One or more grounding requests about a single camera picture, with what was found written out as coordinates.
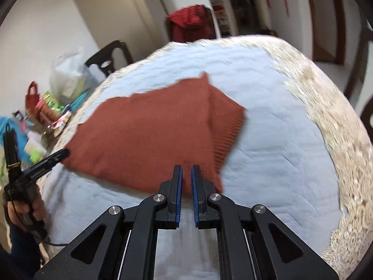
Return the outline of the person's left hand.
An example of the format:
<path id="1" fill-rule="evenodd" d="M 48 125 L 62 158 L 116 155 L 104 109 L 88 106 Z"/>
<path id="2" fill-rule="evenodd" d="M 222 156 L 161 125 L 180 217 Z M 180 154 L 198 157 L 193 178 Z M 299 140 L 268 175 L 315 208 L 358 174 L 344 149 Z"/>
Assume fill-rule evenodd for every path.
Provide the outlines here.
<path id="1" fill-rule="evenodd" d="M 47 212 L 45 209 L 44 201 L 40 194 L 40 189 L 38 185 L 35 186 L 35 198 L 32 202 L 33 207 L 33 216 L 37 221 L 44 220 Z M 26 223 L 23 219 L 24 214 L 28 214 L 30 211 L 30 207 L 25 202 L 14 201 L 14 202 L 7 202 L 7 209 L 8 209 L 8 216 L 10 221 L 15 225 L 22 229 L 24 232 L 28 231 L 28 228 L 25 226 Z"/>

